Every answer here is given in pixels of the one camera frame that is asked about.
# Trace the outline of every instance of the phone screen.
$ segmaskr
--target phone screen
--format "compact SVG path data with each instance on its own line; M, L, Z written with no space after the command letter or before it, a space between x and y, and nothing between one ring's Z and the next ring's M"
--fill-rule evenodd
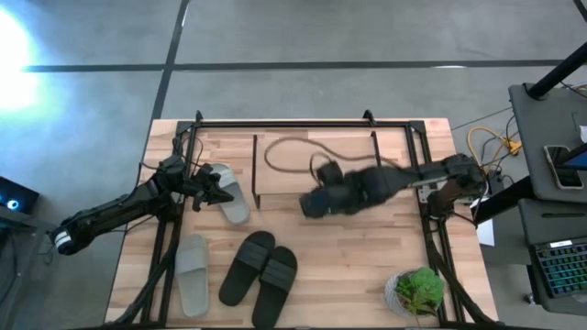
M552 161L550 166L556 172L560 185L569 188L581 188L583 184L576 170L559 169L555 167L567 158L569 149L566 147L547 147L547 151L550 160Z

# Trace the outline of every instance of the wooden table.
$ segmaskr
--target wooden table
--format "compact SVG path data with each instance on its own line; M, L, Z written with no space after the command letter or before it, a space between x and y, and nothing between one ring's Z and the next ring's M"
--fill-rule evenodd
M449 121L422 119L426 122L433 160L455 153ZM145 152L145 163L156 166L172 152L172 138L177 120L153 122ZM186 208L182 237L198 233L205 237L210 251L210 309L206 316L188 318L183 315L180 295L173 285L168 326L251 327L251 315L259 284L255 281L244 301L236 307L222 304L217 293L228 266L243 239L257 230L273 233L278 245L290 248L298 259L299 270L279 327L402 327L416 326L415 319L404 319L392 313L383 302L385 282L395 273L427 266L420 215L414 190L405 190L385 205L353 216L336 215L307 220L302 215L297 197L316 183L307 175L284 174L271 170L263 161L263 150L271 141L285 136L317 139L340 153L373 154L370 140L377 132L382 157L409 164L405 134L402 128L214 128L198 129L204 145L200 163L228 164L240 183L251 216L248 223L232 226L217 205L206 206L200 213ZM250 192L252 180L253 136L257 135L257 193L262 195L257 210ZM199 153L198 143L194 157ZM289 168L307 168L309 155L317 148L297 142L277 147L270 160ZM374 163L341 162L344 169L362 168ZM143 169L144 181L152 170ZM148 277L157 220L138 226L126 235L118 262L106 321L121 315ZM457 276L471 298L482 310L497 319L492 292L482 260L475 228L455 218L448 222L450 244ZM156 319L161 300L161 286L155 291L152 318ZM445 299L449 319L453 319L449 295ZM420 324L437 325L436 317L420 320Z

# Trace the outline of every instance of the gray floor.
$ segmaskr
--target gray floor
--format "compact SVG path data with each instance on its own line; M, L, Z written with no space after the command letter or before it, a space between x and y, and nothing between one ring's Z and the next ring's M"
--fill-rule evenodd
M14 73L4 64L164 63L179 7L180 0L0 3L0 39L12 36L0 52L0 71L7 70L0 140L8 141L0 175L42 193L44 219L58 223L131 189L161 73ZM193 0L176 62L555 60L585 41L586 28L571 0ZM550 69L175 72L161 116L357 117L370 109L378 117L447 117L456 127L506 108L510 84L534 82ZM586 73L568 83L587 80ZM457 150L469 153L470 127L502 131L511 115L455 130ZM475 148L486 138L475 136ZM515 180L526 175L523 155L503 167ZM15 328L101 324L121 238L101 236L50 266L39 257ZM584 327L587 318L526 306L523 269L486 266L502 321Z

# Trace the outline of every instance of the black slide sandal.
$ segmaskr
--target black slide sandal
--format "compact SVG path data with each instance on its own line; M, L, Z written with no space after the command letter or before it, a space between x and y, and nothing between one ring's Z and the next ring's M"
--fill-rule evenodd
M253 281L261 274L273 248L275 237L271 233L258 231L245 238L220 287L220 302L236 306L245 298Z
M257 329L273 329L294 285L297 259L287 247L276 247L260 275L260 290L253 311Z

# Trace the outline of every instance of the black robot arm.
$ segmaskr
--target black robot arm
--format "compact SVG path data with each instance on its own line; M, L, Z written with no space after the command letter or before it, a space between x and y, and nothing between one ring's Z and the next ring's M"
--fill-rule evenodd
M300 198L304 215L312 218L328 214L354 215L385 203L403 189L446 180L442 189L428 196L429 215L441 217L456 199L479 196L485 189L482 170L474 159L462 154L417 168L371 166L344 175L333 161L316 173L323 185Z
M86 248L96 237L141 216L155 215L160 221L171 220L170 217L181 212L172 193L193 197L192 207L196 212L200 210L200 203L217 204L233 200L232 195L218 187L220 175L213 174L210 165L200 166L191 178L185 177L185 166L180 156L170 156L131 194L65 219L50 233L51 242L60 254L71 255Z

